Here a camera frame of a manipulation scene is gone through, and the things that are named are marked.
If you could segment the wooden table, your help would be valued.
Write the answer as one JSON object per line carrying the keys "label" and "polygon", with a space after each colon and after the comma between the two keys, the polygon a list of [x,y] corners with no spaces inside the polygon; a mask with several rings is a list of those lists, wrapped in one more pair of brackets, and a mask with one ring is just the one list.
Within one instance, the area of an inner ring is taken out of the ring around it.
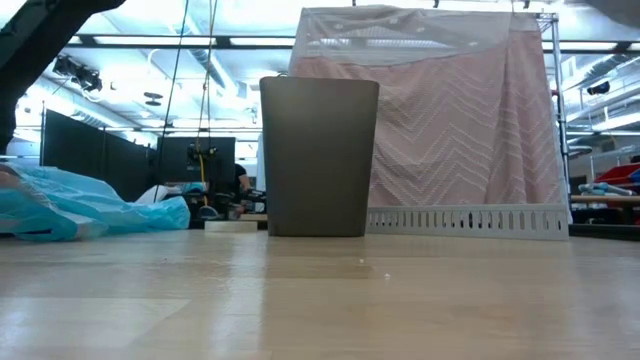
{"label": "wooden table", "polygon": [[572,203],[606,203],[619,207],[640,207],[640,196],[572,195]]}

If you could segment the chrome rack pole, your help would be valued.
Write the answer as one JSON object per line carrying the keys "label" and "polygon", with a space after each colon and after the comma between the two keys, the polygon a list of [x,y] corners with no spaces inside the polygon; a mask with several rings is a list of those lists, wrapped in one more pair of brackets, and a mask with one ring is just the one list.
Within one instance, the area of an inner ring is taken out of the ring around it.
{"label": "chrome rack pole", "polygon": [[564,103],[564,95],[562,91],[563,72],[561,68],[561,47],[559,38],[559,14],[539,12],[536,15],[540,31],[545,33],[551,31],[551,45],[545,48],[550,51],[553,57],[553,75],[555,88],[551,90],[551,96],[555,104],[556,124],[558,128],[559,150],[561,156],[561,166],[563,174],[562,188],[564,190],[565,205],[570,208],[571,188],[569,173],[569,153],[567,143],[567,119]]}

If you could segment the black monitor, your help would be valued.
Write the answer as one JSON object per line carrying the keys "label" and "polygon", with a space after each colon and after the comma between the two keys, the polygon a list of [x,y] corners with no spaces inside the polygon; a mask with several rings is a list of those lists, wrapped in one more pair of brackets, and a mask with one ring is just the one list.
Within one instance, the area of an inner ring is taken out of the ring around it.
{"label": "black monitor", "polygon": [[234,137],[165,137],[158,142],[160,177],[166,182],[230,184],[235,174]]}

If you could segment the pink chevron blanket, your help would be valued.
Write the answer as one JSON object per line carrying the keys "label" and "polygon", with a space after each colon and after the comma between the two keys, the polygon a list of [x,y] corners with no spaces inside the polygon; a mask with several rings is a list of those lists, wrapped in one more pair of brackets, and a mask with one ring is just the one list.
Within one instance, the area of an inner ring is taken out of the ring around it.
{"label": "pink chevron blanket", "polygon": [[380,86],[369,203],[565,205],[542,16],[301,11],[289,72]]}

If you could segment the black ceiling-mounted device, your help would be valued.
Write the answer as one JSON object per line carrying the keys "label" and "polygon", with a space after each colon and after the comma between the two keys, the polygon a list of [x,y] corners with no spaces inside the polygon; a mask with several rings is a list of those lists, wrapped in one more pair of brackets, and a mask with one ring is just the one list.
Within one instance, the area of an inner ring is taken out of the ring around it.
{"label": "black ceiling-mounted device", "polygon": [[92,92],[103,89],[99,71],[74,62],[70,56],[58,55],[54,62],[53,72],[68,77],[72,83],[77,84],[84,91]]}

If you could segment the red storage bin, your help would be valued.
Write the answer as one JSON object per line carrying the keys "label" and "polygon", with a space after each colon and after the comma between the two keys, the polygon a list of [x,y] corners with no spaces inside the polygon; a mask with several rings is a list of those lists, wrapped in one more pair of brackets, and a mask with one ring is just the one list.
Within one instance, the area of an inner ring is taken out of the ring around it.
{"label": "red storage bin", "polygon": [[611,168],[597,177],[596,182],[620,187],[640,186],[640,163],[620,165]]}

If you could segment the dark grey trash bin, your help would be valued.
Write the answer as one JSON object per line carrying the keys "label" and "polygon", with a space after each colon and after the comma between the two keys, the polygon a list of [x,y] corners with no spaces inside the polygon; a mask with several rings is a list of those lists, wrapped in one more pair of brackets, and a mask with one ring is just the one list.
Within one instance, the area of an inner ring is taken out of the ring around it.
{"label": "dark grey trash bin", "polygon": [[370,80],[261,79],[270,235],[364,235],[379,91]]}

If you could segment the dark partition panel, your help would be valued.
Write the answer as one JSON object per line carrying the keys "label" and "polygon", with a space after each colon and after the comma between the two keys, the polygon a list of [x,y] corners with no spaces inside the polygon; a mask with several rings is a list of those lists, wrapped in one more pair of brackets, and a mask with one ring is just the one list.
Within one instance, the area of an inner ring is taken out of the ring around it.
{"label": "dark partition panel", "polygon": [[154,155],[151,148],[53,110],[46,112],[42,163],[102,180],[126,201],[137,200],[150,188],[149,160]]}

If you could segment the white and blue items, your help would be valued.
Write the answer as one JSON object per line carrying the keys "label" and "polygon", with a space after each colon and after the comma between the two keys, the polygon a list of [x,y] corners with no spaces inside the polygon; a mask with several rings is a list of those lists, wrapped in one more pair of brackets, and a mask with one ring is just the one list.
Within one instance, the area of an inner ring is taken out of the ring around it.
{"label": "white and blue items", "polygon": [[587,183],[578,186],[582,195],[594,195],[594,196],[635,196],[636,193],[632,190],[624,189],[618,186],[610,185],[608,183]]}

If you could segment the blue plastic bag roll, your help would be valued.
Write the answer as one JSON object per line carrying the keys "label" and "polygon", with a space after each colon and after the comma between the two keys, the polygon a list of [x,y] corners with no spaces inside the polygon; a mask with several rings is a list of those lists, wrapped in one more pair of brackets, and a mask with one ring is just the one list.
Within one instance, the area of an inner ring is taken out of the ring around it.
{"label": "blue plastic bag roll", "polygon": [[48,166],[0,163],[0,235],[41,242],[185,230],[181,197],[153,204],[123,200],[106,182]]}

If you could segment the person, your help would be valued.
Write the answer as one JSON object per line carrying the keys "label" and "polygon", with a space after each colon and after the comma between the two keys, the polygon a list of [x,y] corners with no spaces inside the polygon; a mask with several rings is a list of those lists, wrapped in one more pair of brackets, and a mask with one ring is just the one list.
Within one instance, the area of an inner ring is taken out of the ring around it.
{"label": "person", "polygon": [[244,194],[252,190],[246,169],[238,163],[235,164],[233,190],[236,198],[241,198]]}

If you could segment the white cloth heap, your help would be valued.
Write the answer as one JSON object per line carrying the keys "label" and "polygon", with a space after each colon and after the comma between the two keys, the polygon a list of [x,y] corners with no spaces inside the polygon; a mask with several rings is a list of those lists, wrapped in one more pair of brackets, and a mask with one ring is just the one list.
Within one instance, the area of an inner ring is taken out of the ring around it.
{"label": "white cloth heap", "polygon": [[163,201],[167,196],[181,195],[182,189],[176,186],[155,185],[145,191],[136,201],[136,204],[153,204]]}

